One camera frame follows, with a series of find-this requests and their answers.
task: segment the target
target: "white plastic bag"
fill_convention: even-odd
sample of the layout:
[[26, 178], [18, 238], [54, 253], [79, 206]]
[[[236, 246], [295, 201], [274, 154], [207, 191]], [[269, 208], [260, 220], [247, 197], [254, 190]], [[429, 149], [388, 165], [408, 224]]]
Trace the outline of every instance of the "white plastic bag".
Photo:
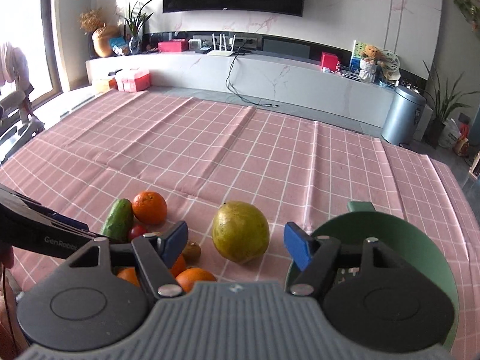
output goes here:
[[446, 120], [444, 124], [445, 128], [438, 139], [438, 144], [444, 149], [452, 149], [462, 133], [453, 119]]

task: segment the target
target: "pink box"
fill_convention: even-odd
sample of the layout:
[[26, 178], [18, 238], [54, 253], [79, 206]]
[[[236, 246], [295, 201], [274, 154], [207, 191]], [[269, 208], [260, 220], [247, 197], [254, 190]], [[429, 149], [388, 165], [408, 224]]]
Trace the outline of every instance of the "pink box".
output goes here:
[[147, 69], [123, 69], [115, 75], [120, 92], [144, 91], [150, 86], [150, 72]]
[[337, 70], [338, 57], [335, 54], [330, 54], [328, 52], [322, 53], [322, 63], [320, 64], [321, 68], [329, 68], [331, 71]]
[[158, 51], [163, 53], [175, 53], [188, 50], [188, 41], [186, 39], [172, 39], [168, 42], [159, 42]]

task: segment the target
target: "green plant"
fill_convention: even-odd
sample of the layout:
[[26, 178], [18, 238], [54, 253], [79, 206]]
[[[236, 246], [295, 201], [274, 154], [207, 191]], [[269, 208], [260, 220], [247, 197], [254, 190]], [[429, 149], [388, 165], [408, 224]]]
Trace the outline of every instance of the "green plant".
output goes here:
[[447, 117], [453, 112], [453, 110], [457, 108], [469, 108], [470, 105], [459, 103], [458, 101], [464, 96], [480, 93], [480, 91], [455, 92], [455, 89], [457, 88], [457, 85], [462, 79], [463, 74], [465, 72], [462, 72], [460, 74], [460, 76], [455, 80], [453, 87], [450, 90], [448, 87], [448, 78], [447, 78], [445, 82], [445, 89], [442, 89], [442, 85], [440, 83], [440, 77], [438, 76], [438, 72], [437, 72], [437, 69], [435, 68], [435, 64], [432, 64], [431, 70], [428, 69], [428, 66], [425, 63], [425, 61], [423, 61], [423, 64], [425, 65], [428, 71], [428, 75], [433, 82], [433, 87], [435, 90], [434, 96], [432, 96], [427, 91], [425, 91], [425, 94], [429, 95], [429, 97], [431, 98], [431, 101], [432, 101], [431, 106], [436, 119], [439, 119], [442, 122], [445, 122], [447, 120]]
[[480, 8], [471, 0], [453, 0], [453, 3], [460, 9], [465, 20], [472, 25], [472, 30], [476, 31], [480, 22]]
[[130, 29], [130, 33], [132, 36], [137, 37], [140, 33], [140, 30], [145, 25], [145, 22], [152, 17], [153, 13], [147, 15], [146, 13], [142, 13], [143, 8], [153, 0], [148, 0], [145, 4], [140, 5], [139, 9], [137, 10], [137, 4], [140, 0], [133, 5], [133, 8], [128, 3], [128, 16], [125, 18], [125, 23], [127, 24], [128, 28]]

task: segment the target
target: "white wall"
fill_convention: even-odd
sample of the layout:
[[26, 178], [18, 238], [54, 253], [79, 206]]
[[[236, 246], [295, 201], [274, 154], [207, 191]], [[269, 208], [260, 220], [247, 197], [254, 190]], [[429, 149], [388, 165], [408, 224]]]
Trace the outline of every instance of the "white wall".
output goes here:
[[[480, 1], [472, 1], [480, 7]], [[465, 71], [458, 85], [459, 90], [480, 91], [480, 37], [472, 31], [471, 25], [465, 21], [453, 0], [443, 1], [442, 21], [434, 62], [443, 83], [447, 77], [449, 82], [453, 83], [460, 73]], [[480, 104], [480, 95], [466, 96], [460, 101], [472, 107], [459, 109], [453, 116], [463, 112], [472, 118], [475, 117]]]
[[[123, 12], [129, 1], [136, 0], [97, 0], [97, 6], [115, 23], [115, 5]], [[154, 0], [149, 30], [255, 32], [347, 50], [361, 40], [396, 52], [402, 67], [426, 77], [422, 61], [431, 63], [434, 57], [441, 7], [442, 0], [305, 0], [303, 17], [244, 11], [164, 14], [162, 0]]]
[[79, 16], [91, 9], [92, 0], [54, 0], [57, 58], [62, 88], [69, 90], [86, 80], [85, 61], [89, 59], [85, 31], [80, 29]]

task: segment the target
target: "orange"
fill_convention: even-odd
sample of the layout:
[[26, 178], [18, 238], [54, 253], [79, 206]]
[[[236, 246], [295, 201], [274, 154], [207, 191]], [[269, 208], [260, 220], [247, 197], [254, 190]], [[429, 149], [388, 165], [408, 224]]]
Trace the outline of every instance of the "orange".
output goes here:
[[178, 256], [177, 261], [173, 266], [170, 268], [170, 273], [176, 278], [180, 275], [185, 269], [187, 269], [187, 263], [182, 255]]
[[138, 282], [137, 274], [135, 273], [134, 267], [122, 269], [120, 272], [118, 272], [117, 278], [126, 280], [140, 288], [140, 283]]
[[176, 277], [178, 284], [189, 293], [197, 281], [217, 281], [215, 276], [202, 268], [189, 268]]
[[140, 192], [131, 205], [136, 218], [147, 225], [159, 225], [167, 218], [167, 203], [157, 192]]

